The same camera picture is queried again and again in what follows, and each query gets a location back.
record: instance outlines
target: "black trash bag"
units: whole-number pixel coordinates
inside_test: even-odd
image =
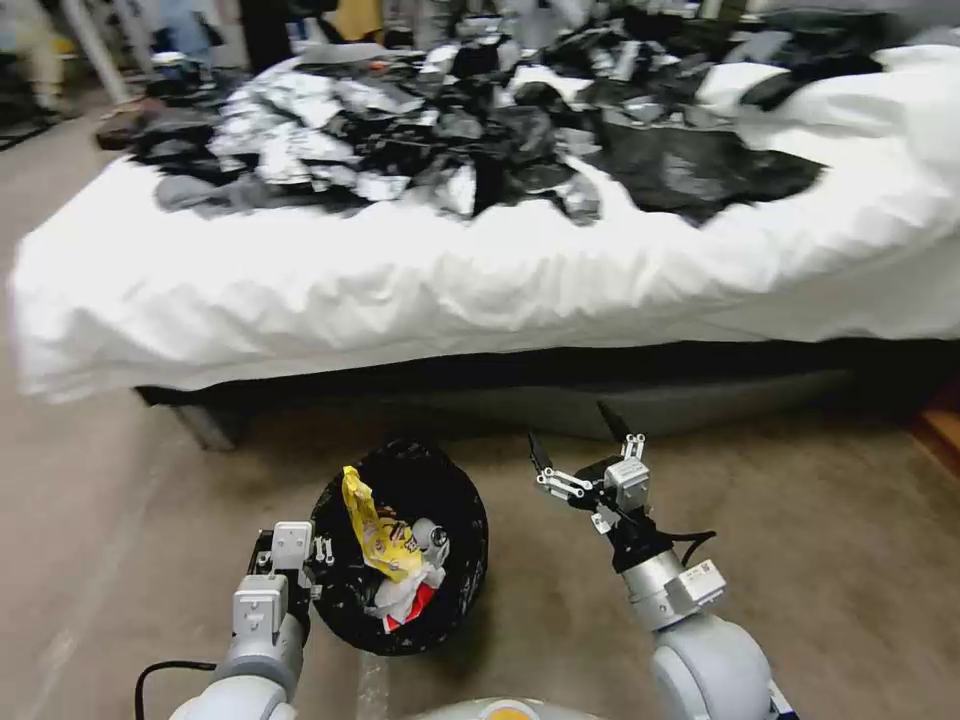
[[[706,55],[690,55],[663,65],[639,84],[601,78],[577,93],[576,100],[593,107],[623,109],[634,119],[650,123],[695,105],[697,90],[711,67]]]
[[[130,152],[137,162],[170,175],[188,175],[215,185],[233,182],[242,170],[224,172],[207,149],[219,116],[199,108],[165,108],[141,114]]]
[[[540,108],[550,116],[555,127],[587,132],[593,132],[596,129],[596,113],[574,110],[566,103],[560,92],[549,83],[537,81],[521,85],[514,93],[513,101],[520,106]]]
[[[422,614],[391,633],[364,611],[384,576],[363,561],[343,504],[343,474],[327,485],[313,509],[318,536],[332,539],[333,566],[314,568],[323,592],[317,613],[341,640],[375,655],[413,655],[440,645],[470,614],[487,574],[489,528],[470,478],[438,448],[395,440],[355,466],[378,508],[390,507],[413,524],[426,517],[450,537],[446,577]]]
[[[784,10],[765,18],[767,28],[790,33],[767,60],[788,69],[747,90],[744,105],[773,110],[802,87],[843,75],[883,72],[871,55],[895,42],[890,15],[877,12]]]
[[[610,24],[588,23],[541,49],[538,60],[557,75],[592,80],[613,71],[627,40]]]
[[[674,212],[698,227],[728,205],[806,190],[822,165],[774,150],[750,150],[729,130],[604,125],[603,149],[583,158],[609,173],[634,204]]]

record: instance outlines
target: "white bedsheet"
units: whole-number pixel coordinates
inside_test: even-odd
[[[460,225],[409,202],[350,220],[205,221],[110,165],[24,238],[9,281],[22,389],[54,400],[429,356],[676,340],[960,337],[960,49],[882,53],[738,120],[753,146],[829,166],[811,190],[696,230],[593,168],[603,220],[546,201]],[[715,68],[733,114],[774,68]]]

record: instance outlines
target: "gray clothing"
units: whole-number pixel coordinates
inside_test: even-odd
[[[294,195],[284,188],[267,185],[256,175],[244,175],[229,185],[218,187],[185,175],[165,177],[155,191],[157,204],[168,212],[192,209],[210,220],[258,208],[317,205],[322,195]]]

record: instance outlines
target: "person's leg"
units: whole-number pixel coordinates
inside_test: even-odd
[[[14,37],[15,53],[27,63],[37,104],[45,110],[58,111],[63,91],[63,60],[57,53],[50,20],[44,16],[19,22]]]

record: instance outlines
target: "trash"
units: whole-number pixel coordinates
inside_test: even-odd
[[[348,465],[343,469],[342,488],[364,562],[394,582],[419,578],[423,558],[413,528],[403,520],[377,514],[373,491],[360,480],[356,468]]]
[[[758,83],[740,102],[767,111],[817,80],[883,72],[872,55],[889,47],[896,35],[893,17],[880,12],[783,10],[764,21],[769,30],[789,34],[764,62],[790,72]]]
[[[324,589],[314,600],[314,607],[337,636],[359,649],[394,656],[434,648],[464,622],[486,577],[489,531],[480,496],[460,468],[439,449],[423,442],[391,442],[354,467],[372,492],[378,518],[390,512],[397,519],[413,523],[418,551],[426,528],[430,528],[431,536],[437,530],[446,535],[442,567],[429,562],[443,571],[442,582],[432,592],[434,588],[424,582],[428,579],[424,577],[412,598],[404,595],[411,600],[410,610],[403,624],[392,621],[398,622],[395,629],[388,622],[389,632],[384,619],[371,614],[386,578],[364,561],[344,505],[341,473],[324,489],[311,516],[317,533],[331,538],[336,547],[336,563],[315,568],[322,573]],[[425,525],[422,519],[429,519],[430,524]],[[433,551],[423,550],[424,558],[439,561],[443,545]],[[422,562],[421,570],[427,564]]]
[[[634,204],[674,212],[695,227],[736,202],[777,200],[806,190],[822,165],[746,147],[730,130],[605,122],[603,150],[583,158],[626,188]]]
[[[413,524],[413,535],[423,553],[420,572],[400,582],[385,579],[373,598],[372,614],[383,619],[385,632],[418,618],[446,576],[443,563],[450,554],[446,531],[432,520],[420,518]]]

